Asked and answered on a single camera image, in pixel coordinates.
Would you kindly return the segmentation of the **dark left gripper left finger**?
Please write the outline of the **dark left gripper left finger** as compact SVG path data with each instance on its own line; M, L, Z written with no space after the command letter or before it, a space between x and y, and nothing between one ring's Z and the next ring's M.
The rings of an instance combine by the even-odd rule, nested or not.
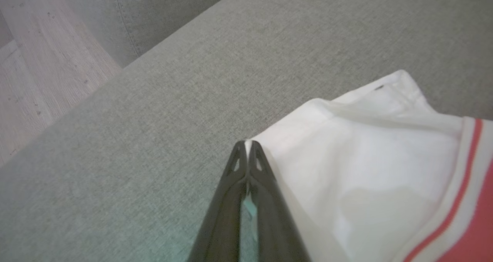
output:
M241 205L246 194L245 142L232 149L219 184L190 251L189 262L237 262L240 254Z

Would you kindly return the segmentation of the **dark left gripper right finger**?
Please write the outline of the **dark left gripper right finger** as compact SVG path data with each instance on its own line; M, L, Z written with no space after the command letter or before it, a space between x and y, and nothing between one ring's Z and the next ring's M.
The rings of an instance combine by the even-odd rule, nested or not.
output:
M258 261L310 262L269 160L259 142L251 143L248 170L257 206Z

